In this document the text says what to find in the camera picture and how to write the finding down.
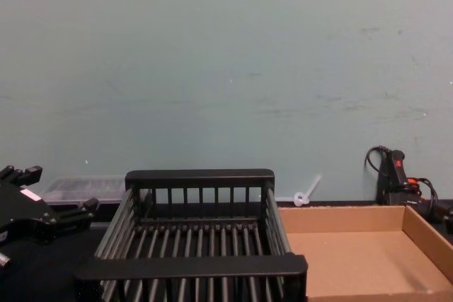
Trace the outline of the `left gripper black body block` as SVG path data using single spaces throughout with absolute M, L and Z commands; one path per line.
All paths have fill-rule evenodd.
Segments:
M 28 189 L 1 183 L 1 244 L 22 238 L 51 241 L 56 213 Z

